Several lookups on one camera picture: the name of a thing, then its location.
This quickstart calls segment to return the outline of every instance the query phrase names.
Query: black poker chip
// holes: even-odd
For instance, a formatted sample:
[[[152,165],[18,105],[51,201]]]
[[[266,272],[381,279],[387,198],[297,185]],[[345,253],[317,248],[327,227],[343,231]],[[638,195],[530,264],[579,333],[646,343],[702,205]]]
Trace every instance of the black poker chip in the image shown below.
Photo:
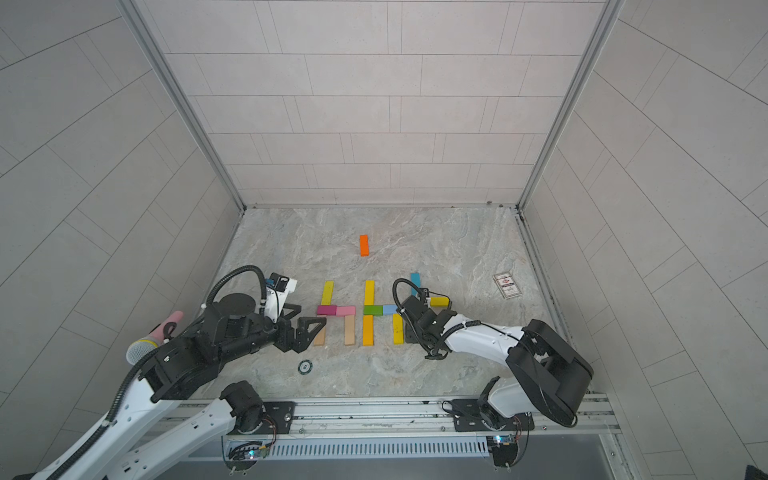
[[[306,375],[309,372],[312,372],[312,362],[309,360],[302,360],[299,362],[299,373]]]

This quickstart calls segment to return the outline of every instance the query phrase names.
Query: black cable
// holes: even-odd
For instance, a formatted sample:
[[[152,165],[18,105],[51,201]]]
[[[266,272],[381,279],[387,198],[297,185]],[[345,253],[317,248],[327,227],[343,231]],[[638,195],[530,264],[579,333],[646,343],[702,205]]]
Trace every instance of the black cable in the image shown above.
[[[264,273],[256,265],[239,266],[235,270],[232,270],[231,272],[229,272],[227,275],[222,276],[221,280],[216,282],[216,284],[214,285],[214,288],[210,289],[210,293],[208,293],[208,297],[205,299],[206,305],[210,305],[211,303],[214,302],[214,300],[216,299],[216,294],[219,293],[219,290],[221,290],[222,286],[224,286],[227,282],[232,280],[234,277],[245,272],[254,272],[256,276],[259,277],[259,288],[261,290],[259,314],[263,316],[264,306],[266,305],[266,280],[264,279]]]
[[[55,480],[56,478],[60,478],[64,473],[71,468],[77,460],[80,459],[85,453],[96,443],[97,440],[101,438],[101,436],[114,424],[115,417],[118,416],[118,410],[120,410],[120,405],[123,402],[123,399],[125,398],[125,393],[128,390],[128,387],[131,386],[131,383],[134,381],[134,377],[139,373],[139,370],[142,366],[152,357],[154,356],[154,349],[151,352],[147,352],[143,357],[139,359],[138,362],[136,362],[135,365],[131,367],[131,370],[128,371],[128,374],[123,379],[123,382],[120,384],[120,388],[118,388],[118,392],[114,396],[114,400],[112,400],[112,405],[107,411],[107,416],[104,417],[104,420],[101,421],[101,425],[96,428],[96,430],[91,434],[90,437],[88,437],[88,440],[86,440],[83,445],[80,445],[80,448],[77,449],[72,455],[69,456],[66,460],[64,460],[61,465],[57,469],[51,473],[48,478],[51,480]]]

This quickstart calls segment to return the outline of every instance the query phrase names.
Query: white tiled wall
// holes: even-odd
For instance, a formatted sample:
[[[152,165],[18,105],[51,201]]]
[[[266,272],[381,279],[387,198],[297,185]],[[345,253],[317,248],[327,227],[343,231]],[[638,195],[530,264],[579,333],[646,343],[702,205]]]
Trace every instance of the white tiled wall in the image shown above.
[[[172,310],[196,313],[238,213],[113,2],[2,2],[0,29],[0,477],[11,478],[107,410],[132,341]]]
[[[627,0],[525,209],[646,478],[766,467],[767,18]]]
[[[138,4],[246,203],[299,205],[516,203],[603,8]]]

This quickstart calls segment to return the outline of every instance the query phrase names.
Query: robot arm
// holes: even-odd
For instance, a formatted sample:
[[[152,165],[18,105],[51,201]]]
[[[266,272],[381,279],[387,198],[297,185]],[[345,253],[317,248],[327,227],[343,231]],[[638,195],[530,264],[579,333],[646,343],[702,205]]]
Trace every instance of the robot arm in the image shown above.
[[[411,284],[419,297],[402,303],[392,295],[427,359],[444,359],[448,352],[472,353],[502,365],[515,376],[493,379],[478,400],[486,426],[499,429],[516,413],[534,409],[551,420],[573,426],[576,411],[594,374],[590,364],[546,323],[533,319],[526,327],[498,326],[469,319],[451,310],[429,308],[428,290]],[[537,360],[536,356],[545,358]]]

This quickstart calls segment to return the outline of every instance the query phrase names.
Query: microphone grille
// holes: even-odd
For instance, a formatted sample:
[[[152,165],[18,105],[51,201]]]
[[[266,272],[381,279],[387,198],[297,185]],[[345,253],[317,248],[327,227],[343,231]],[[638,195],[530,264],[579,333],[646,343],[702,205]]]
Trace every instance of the microphone grille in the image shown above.
[[[157,342],[151,336],[145,336],[143,339],[136,340],[125,352],[125,359],[131,365],[136,365],[136,362],[141,360],[141,357],[147,355],[149,352],[157,348]]]

